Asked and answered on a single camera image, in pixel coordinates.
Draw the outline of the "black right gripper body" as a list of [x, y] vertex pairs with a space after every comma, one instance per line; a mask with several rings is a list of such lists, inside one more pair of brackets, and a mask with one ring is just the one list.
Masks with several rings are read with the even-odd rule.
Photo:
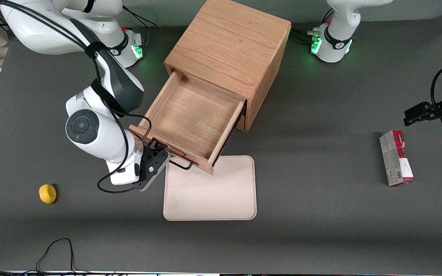
[[144, 141], [143, 154], [139, 164], [139, 180], [135, 182], [135, 189], [146, 191], [154, 182], [158, 174], [165, 168], [171, 159], [170, 152], [159, 152], [158, 149], [150, 149], [150, 142]]

